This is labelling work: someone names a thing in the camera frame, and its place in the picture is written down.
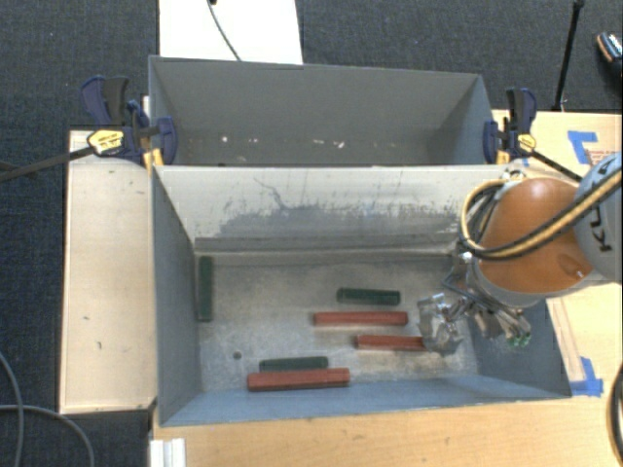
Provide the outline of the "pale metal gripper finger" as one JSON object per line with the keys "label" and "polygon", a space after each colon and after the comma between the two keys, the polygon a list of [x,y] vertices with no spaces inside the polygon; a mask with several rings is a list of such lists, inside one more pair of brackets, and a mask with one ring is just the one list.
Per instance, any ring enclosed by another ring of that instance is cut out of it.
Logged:
{"label": "pale metal gripper finger", "polygon": [[454,354],[463,336],[459,329],[462,315],[451,314],[448,309],[436,311],[430,319],[430,335],[427,337],[426,348],[442,355]]}
{"label": "pale metal gripper finger", "polygon": [[438,330],[445,322],[442,309],[446,306],[444,294],[434,294],[418,301],[418,327],[426,341],[435,341]]}

